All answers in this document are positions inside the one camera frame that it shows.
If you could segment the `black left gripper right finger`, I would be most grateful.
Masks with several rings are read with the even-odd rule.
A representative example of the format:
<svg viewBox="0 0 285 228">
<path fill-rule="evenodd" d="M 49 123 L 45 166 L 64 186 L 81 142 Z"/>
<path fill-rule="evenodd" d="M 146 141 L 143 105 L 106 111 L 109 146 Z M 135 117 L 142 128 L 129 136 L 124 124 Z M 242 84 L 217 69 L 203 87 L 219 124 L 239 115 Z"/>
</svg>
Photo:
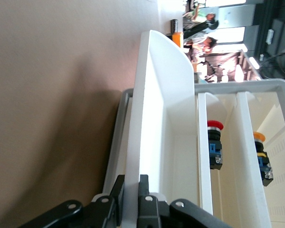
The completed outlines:
<svg viewBox="0 0 285 228">
<path fill-rule="evenodd" d="M 157 192 L 149 192 L 148 175 L 140 175 L 138 188 L 138 228 L 162 228 L 161 206 L 166 197 Z"/>
</svg>

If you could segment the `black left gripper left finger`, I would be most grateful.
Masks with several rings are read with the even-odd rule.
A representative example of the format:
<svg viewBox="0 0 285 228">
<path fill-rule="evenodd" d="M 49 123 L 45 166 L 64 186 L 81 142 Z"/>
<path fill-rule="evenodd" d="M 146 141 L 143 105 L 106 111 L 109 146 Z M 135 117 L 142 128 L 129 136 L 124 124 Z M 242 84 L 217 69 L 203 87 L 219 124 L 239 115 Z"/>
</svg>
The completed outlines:
<svg viewBox="0 0 285 228">
<path fill-rule="evenodd" d="M 118 175 L 109 195 L 103 195 L 87 207 L 86 228 L 117 228 L 122 223 L 124 175 Z"/>
</svg>

